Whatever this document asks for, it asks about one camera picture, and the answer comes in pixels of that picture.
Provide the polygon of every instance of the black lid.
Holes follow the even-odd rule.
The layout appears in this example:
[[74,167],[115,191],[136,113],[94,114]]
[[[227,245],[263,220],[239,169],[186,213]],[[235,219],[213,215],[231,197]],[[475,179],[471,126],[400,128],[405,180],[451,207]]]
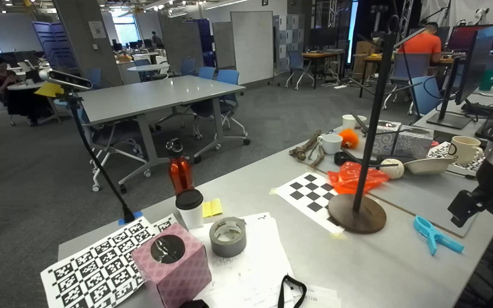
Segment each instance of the black lid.
[[187,189],[176,196],[176,207],[181,210],[194,209],[203,203],[203,195],[196,189]]
[[169,158],[178,158],[184,155],[184,147],[178,138],[170,139],[170,141],[166,143],[166,151]]

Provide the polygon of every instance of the orange fluffy object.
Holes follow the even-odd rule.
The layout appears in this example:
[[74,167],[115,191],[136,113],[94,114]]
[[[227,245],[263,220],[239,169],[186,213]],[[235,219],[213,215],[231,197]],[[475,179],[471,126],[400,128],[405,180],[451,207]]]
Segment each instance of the orange fluffy object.
[[353,131],[353,129],[344,129],[338,135],[342,136],[344,140],[342,141],[342,146],[345,148],[356,148],[359,144],[359,137]]

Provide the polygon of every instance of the orange plastic bag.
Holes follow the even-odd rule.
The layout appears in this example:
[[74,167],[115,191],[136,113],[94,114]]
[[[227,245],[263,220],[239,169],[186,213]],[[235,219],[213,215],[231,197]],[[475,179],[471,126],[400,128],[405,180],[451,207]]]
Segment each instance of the orange plastic bag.
[[[356,193],[356,186],[359,183],[359,175],[360,164],[354,162],[346,162],[340,167],[339,172],[328,172],[328,178],[337,193]],[[387,180],[389,180],[389,176],[387,174],[382,171],[369,168],[362,193],[366,193]]]

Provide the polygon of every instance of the duct tape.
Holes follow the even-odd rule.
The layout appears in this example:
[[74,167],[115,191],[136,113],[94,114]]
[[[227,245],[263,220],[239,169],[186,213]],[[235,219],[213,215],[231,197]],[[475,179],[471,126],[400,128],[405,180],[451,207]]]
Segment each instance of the duct tape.
[[243,219],[235,217],[222,218],[214,222],[209,235],[212,249],[219,257],[235,257],[247,245],[247,230]]

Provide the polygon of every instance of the stand base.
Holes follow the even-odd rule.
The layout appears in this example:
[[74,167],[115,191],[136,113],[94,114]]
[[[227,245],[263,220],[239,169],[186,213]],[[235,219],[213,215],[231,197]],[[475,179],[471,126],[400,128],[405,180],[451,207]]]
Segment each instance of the stand base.
[[376,201],[363,196],[359,212],[353,211],[354,194],[335,195],[328,203],[328,212],[345,230],[370,234],[382,230],[387,215]]
[[445,115],[444,119],[439,120],[438,113],[434,114],[432,117],[427,119],[427,123],[452,127],[456,129],[463,129],[470,121],[471,119],[468,117],[464,117],[461,115],[450,115],[450,114]]

